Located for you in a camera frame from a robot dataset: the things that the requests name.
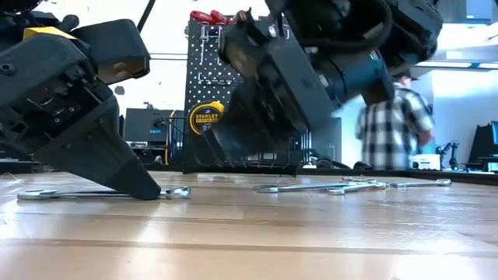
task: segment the wall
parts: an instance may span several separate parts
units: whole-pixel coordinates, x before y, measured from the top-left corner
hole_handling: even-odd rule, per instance
[[[436,142],[460,142],[459,163],[468,161],[476,125],[498,120],[497,93],[498,72],[433,71]]]

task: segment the red object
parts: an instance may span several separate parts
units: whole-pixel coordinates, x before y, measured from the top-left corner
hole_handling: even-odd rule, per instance
[[[238,14],[240,14],[240,13],[243,13],[243,14],[245,15],[245,12],[246,12],[246,11],[244,11],[244,10],[240,10],[239,12],[237,12],[237,13],[235,14],[235,16],[233,16],[233,18],[230,20],[230,24],[234,24],[234,23],[236,23],[236,22],[237,22],[237,15],[238,15]]]
[[[201,23],[216,24],[216,20],[213,19],[211,15],[208,15],[205,12],[192,11],[190,12],[190,17]]]
[[[226,18],[226,16],[224,16],[221,12],[212,10],[210,15],[213,19],[215,19],[216,23],[223,23],[223,24],[230,23],[230,21]]]

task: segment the wooden table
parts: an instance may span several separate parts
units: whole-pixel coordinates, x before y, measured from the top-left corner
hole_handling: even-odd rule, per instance
[[[339,180],[154,173],[190,201],[17,201],[95,184],[67,173],[0,180],[0,279],[497,279],[498,187],[454,184],[256,194],[256,184]],[[406,181],[389,178],[389,181]]]

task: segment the checkered shirt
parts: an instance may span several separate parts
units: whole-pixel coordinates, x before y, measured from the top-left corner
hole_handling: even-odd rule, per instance
[[[356,122],[363,161],[376,170],[412,167],[418,134],[433,128],[429,104],[423,96],[395,83],[395,98],[363,108]]]

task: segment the wooden tabletop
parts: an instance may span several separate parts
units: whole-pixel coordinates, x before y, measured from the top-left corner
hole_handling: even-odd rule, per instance
[[[3,175],[0,279],[498,277],[498,187],[454,184],[338,197],[257,194],[252,187],[340,177],[153,176],[163,187],[191,186],[192,199],[17,201],[27,189],[98,186],[67,173]]]

